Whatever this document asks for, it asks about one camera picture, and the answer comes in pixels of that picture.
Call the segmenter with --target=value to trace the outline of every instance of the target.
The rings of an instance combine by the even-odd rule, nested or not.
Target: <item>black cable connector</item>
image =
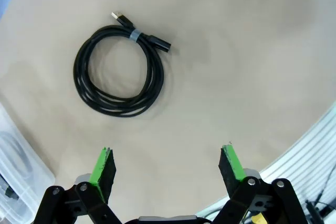
[[[157,99],[163,85],[164,73],[161,59],[156,51],[168,52],[171,44],[153,35],[136,34],[132,38],[142,48],[147,59],[145,84],[134,97],[121,98],[108,94],[96,87],[89,77],[89,59],[96,44],[104,38],[120,36],[130,38],[135,31],[133,23],[120,13],[112,16],[121,26],[110,25],[97,30],[79,49],[73,66],[73,75],[78,94],[94,110],[122,118],[139,115],[146,111]]]

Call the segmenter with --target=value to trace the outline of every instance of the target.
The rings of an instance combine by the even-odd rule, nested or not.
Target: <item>green tape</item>
[[[223,145],[223,151],[231,165],[235,178],[242,181],[246,177],[246,174],[232,145]]]
[[[103,193],[101,191],[101,188],[99,186],[99,179],[101,177],[101,174],[105,168],[106,159],[110,155],[111,149],[104,147],[104,149],[101,150],[101,153],[99,155],[99,158],[97,160],[97,163],[92,171],[92,174],[89,179],[89,183],[93,186],[95,186],[100,194],[100,197],[104,200]]]

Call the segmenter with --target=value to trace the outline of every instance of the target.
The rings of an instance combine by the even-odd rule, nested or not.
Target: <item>plastic bin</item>
[[[0,221],[32,223],[55,177],[28,144],[0,103]],[[18,198],[5,195],[6,183]]]

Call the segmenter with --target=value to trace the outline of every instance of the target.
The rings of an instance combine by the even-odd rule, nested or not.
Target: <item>gray cable tie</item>
[[[133,32],[130,35],[130,39],[134,40],[136,42],[138,40],[138,37],[140,36],[141,32],[137,29],[134,29]]]

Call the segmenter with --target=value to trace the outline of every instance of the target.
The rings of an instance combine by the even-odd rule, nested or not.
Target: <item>yellow object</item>
[[[267,221],[265,220],[265,218],[263,217],[263,215],[261,213],[255,215],[255,216],[252,216],[251,221],[254,224],[267,224]]]

